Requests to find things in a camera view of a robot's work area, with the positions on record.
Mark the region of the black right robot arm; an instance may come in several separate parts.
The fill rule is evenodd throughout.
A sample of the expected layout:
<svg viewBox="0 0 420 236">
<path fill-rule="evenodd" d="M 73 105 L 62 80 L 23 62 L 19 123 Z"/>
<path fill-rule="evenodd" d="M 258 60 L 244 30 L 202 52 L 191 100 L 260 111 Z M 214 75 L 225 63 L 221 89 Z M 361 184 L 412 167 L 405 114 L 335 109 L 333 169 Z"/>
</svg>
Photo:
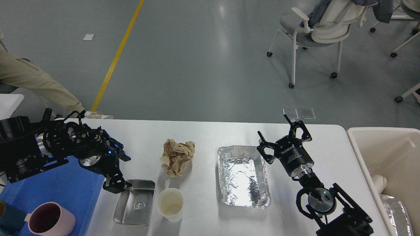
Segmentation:
<svg viewBox="0 0 420 236">
<path fill-rule="evenodd" d="M 374 230 L 372 218 L 337 183 L 326 188 L 313 171 L 313 159 L 303 142 L 312 137 L 303 121 L 292 121 L 288 134 L 276 142 L 268 142 L 260 131 L 257 151 L 272 164 L 278 159 L 288 176 L 302 188 L 296 195 L 296 206 L 301 214 L 319 226 L 318 236 L 369 236 Z"/>
</svg>

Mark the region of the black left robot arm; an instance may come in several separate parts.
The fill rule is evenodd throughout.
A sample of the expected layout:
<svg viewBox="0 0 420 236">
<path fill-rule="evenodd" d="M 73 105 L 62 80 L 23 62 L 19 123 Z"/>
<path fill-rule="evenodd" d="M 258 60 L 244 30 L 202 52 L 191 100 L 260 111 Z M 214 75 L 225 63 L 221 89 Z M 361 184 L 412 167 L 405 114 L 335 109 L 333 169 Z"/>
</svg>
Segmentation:
<svg viewBox="0 0 420 236">
<path fill-rule="evenodd" d="M 51 121 L 51 113 L 47 108 L 37 123 L 27 116 L 1 120 L 0 165 L 10 183 L 62 166 L 73 156 L 82 168 L 105 177 L 104 190 L 118 194 L 132 187 L 119 167 L 120 160 L 131 160 L 122 143 L 81 118 Z"/>
</svg>

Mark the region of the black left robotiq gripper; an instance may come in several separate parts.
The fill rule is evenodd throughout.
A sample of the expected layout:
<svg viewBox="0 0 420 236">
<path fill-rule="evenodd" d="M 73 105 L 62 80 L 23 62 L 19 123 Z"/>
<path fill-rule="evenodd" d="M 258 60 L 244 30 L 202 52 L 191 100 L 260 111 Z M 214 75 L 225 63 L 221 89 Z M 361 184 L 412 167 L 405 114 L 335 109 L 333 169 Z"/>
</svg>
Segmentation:
<svg viewBox="0 0 420 236">
<path fill-rule="evenodd" d="M 113 194 L 124 192 L 132 184 L 123 178 L 119 168 L 119 159 L 130 161 L 124 151 L 124 145 L 118 141 L 112 144 L 100 144 L 88 151 L 78 153 L 78 161 L 82 168 L 105 176 L 102 188 Z"/>
</svg>

